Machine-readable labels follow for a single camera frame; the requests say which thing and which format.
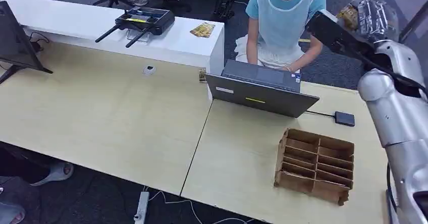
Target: yellow label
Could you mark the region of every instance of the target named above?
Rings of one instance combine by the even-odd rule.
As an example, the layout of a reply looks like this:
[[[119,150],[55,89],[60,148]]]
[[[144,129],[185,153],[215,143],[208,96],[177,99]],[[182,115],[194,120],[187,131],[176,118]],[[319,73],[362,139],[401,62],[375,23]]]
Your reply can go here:
[[[300,38],[299,41],[300,42],[310,42],[310,39],[302,39],[302,38]]]
[[[248,99],[248,100],[251,100],[251,101],[255,101],[255,102],[259,102],[259,103],[266,103],[264,101],[261,101],[261,100],[258,100],[258,99],[252,99],[252,98],[248,98],[248,97],[245,97],[245,99]]]
[[[132,19],[132,18],[128,18],[126,19],[127,21],[135,21],[135,22],[146,22],[144,20],[140,20],[140,19]]]

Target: white skirt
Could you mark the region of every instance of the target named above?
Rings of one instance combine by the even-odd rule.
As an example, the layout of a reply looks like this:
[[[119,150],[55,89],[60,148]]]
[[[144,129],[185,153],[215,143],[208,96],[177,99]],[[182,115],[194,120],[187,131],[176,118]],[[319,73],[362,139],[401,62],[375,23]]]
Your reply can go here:
[[[236,39],[236,48],[235,52],[238,53],[236,55],[236,61],[240,62],[248,62],[247,59],[247,41],[248,35],[245,35],[241,38]],[[260,66],[266,66],[274,69],[280,69],[285,66],[291,65],[293,62],[298,60],[304,53],[300,49],[300,47],[296,48],[292,53],[278,56],[277,54],[273,54],[271,52],[267,52],[264,48],[261,48],[260,45],[257,47],[257,64]]]

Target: wooden desk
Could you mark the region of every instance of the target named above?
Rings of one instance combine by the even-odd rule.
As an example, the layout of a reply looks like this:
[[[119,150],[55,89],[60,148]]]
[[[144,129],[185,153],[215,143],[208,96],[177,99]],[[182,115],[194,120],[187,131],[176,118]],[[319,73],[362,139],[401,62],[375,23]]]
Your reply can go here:
[[[52,75],[26,69],[0,85],[0,140],[179,194],[211,103],[198,68],[60,43],[44,52]]]
[[[303,82],[302,92],[320,97],[311,110],[354,114],[356,126],[215,100],[182,196],[273,223],[382,223],[386,154],[365,103],[356,91],[329,86]],[[273,186],[278,141],[287,127],[355,143],[354,188],[344,206]]]

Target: white counter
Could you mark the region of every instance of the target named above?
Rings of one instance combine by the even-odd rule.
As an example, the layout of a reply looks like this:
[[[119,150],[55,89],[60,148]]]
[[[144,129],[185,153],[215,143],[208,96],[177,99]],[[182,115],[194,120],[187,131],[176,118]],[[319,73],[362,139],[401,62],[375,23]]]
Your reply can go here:
[[[196,37],[190,30],[204,21],[176,17],[174,24],[149,43],[129,42],[127,31],[117,30],[99,43],[95,39],[115,25],[123,10],[51,0],[4,0],[26,30],[34,30],[50,40],[112,51],[171,63],[205,67],[221,74],[224,67],[224,24],[215,24],[210,38]]]

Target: small box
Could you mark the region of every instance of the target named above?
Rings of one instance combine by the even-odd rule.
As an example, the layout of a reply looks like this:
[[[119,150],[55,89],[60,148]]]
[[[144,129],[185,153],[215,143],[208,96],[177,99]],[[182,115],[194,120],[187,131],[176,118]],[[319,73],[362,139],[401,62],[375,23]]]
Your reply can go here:
[[[353,143],[287,129],[278,146],[274,186],[342,206],[352,189],[353,170]]]

